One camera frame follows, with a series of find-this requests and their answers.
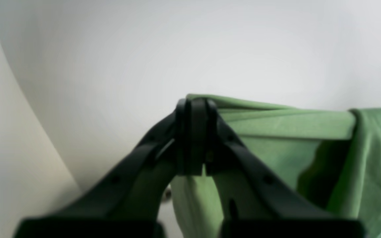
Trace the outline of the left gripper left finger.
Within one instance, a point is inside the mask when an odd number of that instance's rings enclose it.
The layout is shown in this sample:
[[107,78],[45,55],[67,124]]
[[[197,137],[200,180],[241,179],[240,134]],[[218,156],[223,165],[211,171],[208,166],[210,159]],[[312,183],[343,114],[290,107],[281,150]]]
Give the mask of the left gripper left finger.
[[58,212],[23,220],[15,238],[163,238],[163,192],[176,175],[201,175],[207,153],[207,100],[181,99],[127,157]]

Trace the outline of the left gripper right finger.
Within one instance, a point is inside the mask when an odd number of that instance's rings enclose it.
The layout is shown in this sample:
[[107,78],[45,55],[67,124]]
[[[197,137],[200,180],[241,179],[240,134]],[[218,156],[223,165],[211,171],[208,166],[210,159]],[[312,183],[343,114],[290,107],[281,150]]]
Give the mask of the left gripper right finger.
[[206,173],[219,193],[221,238],[365,238],[362,223],[337,218],[289,188],[206,99]]

